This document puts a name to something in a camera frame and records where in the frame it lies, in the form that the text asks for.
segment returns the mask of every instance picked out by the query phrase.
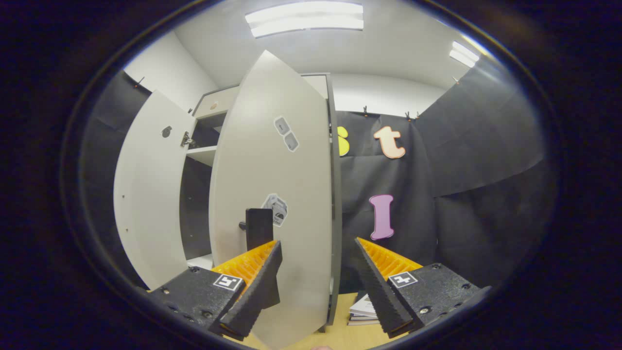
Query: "pink letter i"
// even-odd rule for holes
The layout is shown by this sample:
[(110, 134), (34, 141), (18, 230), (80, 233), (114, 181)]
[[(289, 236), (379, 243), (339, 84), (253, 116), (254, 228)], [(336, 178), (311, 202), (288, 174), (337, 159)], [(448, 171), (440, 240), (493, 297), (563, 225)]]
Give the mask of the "pink letter i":
[(393, 235), (391, 228), (391, 212), (389, 206), (393, 201), (390, 194), (380, 194), (369, 198), (369, 202), (374, 206), (374, 232), (371, 234), (372, 240), (389, 238)]

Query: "white ceiling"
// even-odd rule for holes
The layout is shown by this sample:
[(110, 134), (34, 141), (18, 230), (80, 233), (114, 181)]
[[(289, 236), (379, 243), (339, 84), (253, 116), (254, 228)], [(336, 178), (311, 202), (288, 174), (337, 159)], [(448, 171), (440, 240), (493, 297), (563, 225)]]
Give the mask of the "white ceiling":
[(468, 70), (449, 57), (455, 40), (472, 49), (460, 34), (400, 0), (359, 0), (363, 31), (317, 29), (255, 39), (244, 15), (287, 2), (292, 0), (223, 1), (175, 33), (219, 87), (239, 84), (263, 50), (298, 73), (384, 75), (444, 89)]

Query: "stack of books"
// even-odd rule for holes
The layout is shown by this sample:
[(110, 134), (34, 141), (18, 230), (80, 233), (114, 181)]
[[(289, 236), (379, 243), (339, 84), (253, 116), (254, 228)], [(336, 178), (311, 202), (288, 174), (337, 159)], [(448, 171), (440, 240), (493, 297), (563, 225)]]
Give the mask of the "stack of books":
[(371, 304), (369, 295), (364, 291), (358, 292), (354, 305), (350, 307), (350, 319), (348, 326), (362, 326), (364, 324), (380, 323), (376, 316), (376, 310)]

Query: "open cabinet door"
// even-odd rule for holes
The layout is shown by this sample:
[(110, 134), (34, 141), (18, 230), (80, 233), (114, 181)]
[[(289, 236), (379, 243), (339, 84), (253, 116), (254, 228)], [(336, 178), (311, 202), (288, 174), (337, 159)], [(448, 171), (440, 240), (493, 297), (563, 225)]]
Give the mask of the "open cabinet door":
[(154, 91), (123, 141), (114, 173), (114, 218), (123, 249), (149, 289), (187, 268), (179, 227), (179, 190), (196, 119)]
[(327, 321), (330, 152), (326, 100), (264, 51), (242, 81), (218, 139), (209, 221), (218, 265), (246, 251), (238, 223), (247, 208), (261, 208), (270, 194), (282, 201), (281, 208), (286, 205), (286, 215), (274, 226), (283, 252), (277, 274), (281, 302), (262, 310), (253, 327), (253, 334), (273, 349), (301, 340)]

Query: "orange gripper pad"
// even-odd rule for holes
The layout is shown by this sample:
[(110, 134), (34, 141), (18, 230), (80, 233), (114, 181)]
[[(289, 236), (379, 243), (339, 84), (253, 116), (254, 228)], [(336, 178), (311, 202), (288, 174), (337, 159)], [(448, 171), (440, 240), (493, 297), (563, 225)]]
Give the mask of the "orange gripper pad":
[(414, 261), (404, 258), (402, 255), (394, 253), (387, 248), (381, 247), (378, 244), (371, 243), (368, 240), (364, 240), (357, 237), (358, 241), (365, 249), (365, 252), (374, 262), (378, 271), (386, 281), (389, 276), (396, 275), (398, 273), (417, 270), (423, 266), (415, 263)]
[(244, 282), (246, 282), (246, 287), (240, 294), (240, 296), (242, 296), (248, 289), (248, 286), (255, 280), (255, 277), (257, 277), (257, 274), (266, 262), (275, 244), (275, 240), (262, 244), (231, 260), (223, 262), (217, 267), (212, 268), (212, 271), (242, 278)]

